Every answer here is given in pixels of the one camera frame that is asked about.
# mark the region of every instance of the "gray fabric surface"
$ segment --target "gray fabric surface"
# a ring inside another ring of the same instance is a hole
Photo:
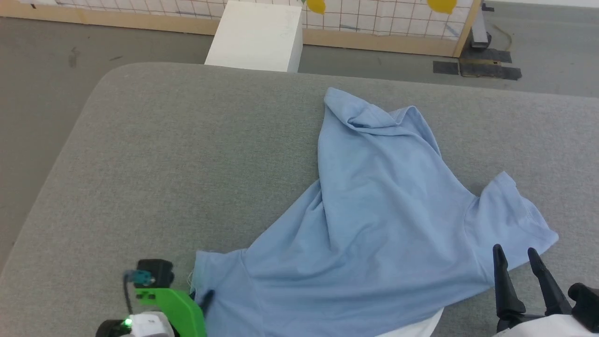
[[[418,106],[476,194],[506,170],[561,237],[543,259],[563,289],[599,286],[597,99],[135,64],[98,84],[27,218],[0,278],[0,335],[93,336],[126,314],[120,278],[138,259],[175,262],[187,289],[197,249],[250,245],[317,178],[329,86],[387,111]],[[530,268],[512,278],[543,312]],[[491,335],[496,322],[488,291],[447,308],[435,335]]]

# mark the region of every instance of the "white wall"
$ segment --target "white wall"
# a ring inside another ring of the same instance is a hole
[[[519,2],[521,4],[560,5],[599,8],[599,0],[489,0],[497,2]]]

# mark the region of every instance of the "yellow lemon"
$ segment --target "yellow lemon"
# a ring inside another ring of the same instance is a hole
[[[308,8],[314,13],[325,14],[325,1],[324,0],[306,0]]]
[[[428,6],[439,13],[451,14],[458,0],[428,0]]]

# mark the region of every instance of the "white box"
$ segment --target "white box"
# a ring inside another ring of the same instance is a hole
[[[229,1],[205,64],[297,73],[301,7]]]

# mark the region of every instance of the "blue t-shirt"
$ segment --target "blue t-shirt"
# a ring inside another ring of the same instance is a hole
[[[493,286],[496,243],[513,268],[558,240],[507,173],[464,188],[413,106],[329,88],[318,169],[249,248],[197,252],[208,336],[376,336]]]

